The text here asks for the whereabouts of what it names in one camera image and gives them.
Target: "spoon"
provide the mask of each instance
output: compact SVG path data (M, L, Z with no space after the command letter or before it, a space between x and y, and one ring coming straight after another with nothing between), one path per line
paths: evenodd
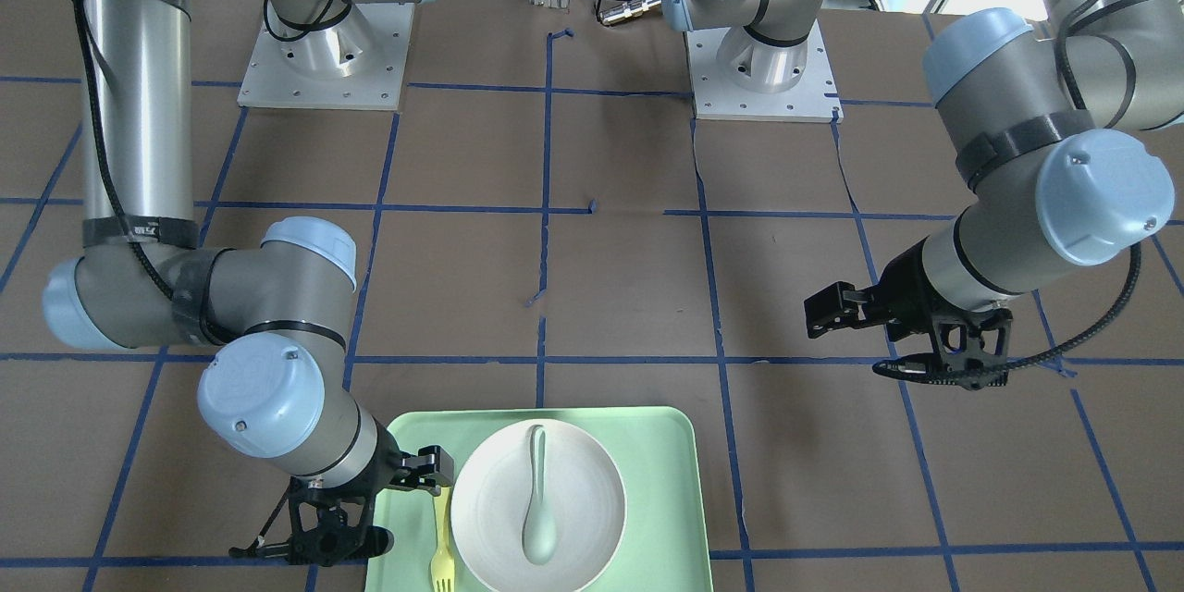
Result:
M532 565L542 566L555 554L555 516L551 513L542 487L543 456L546 455L547 433L541 425L530 429L530 504L526 509L526 523L522 526L522 553Z

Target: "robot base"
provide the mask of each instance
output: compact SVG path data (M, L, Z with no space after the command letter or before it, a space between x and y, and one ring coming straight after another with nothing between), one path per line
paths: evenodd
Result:
M695 116L706 121L778 121L778 123L830 123L843 108L838 103L830 58L818 25L807 39L810 58L802 81L783 94L758 94L733 83L716 62L728 27L687 32L690 83L695 92Z
M346 78L309 78L284 62L279 44L259 28L251 52L251 64L238 91L240 107L262 108L352 108L359 111L395 111L403 91L407 65L411 22L416 6L411 2L356 5L369 20L380 43L380 66Z

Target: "yellow fork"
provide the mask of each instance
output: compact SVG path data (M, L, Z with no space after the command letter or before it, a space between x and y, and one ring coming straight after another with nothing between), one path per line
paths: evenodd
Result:
M453 592L456 585L456 558L449 542L449 500L452 487L440 488L432 498L436 509L436 554L432 554L432 592Z

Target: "green tray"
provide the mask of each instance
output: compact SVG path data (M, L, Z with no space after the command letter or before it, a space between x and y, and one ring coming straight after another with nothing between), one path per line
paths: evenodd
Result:
M487 437L526 419L558 419L586 430L620 469L628 502L625 534L617 558L587 592L712 592L695 433L682 412L673 407L411 412L388 429L405 451L439 444L459 474ZM431 592L427 565L436 551L435 520L426 493L386 490L378 496L374 525L394 534L394 547L369 561L366 592ZM455 588L489 590L459 555Z

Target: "white plate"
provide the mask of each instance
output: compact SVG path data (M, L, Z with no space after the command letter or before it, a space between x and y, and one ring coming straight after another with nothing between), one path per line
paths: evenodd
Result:
M559 533L546 565L527 561L530 427L547 432L543 474ZM452 491L452 535L469 571L495 592L578 592L612 561L625 532L625 485L591 435L532 419L500 429L465 462Z

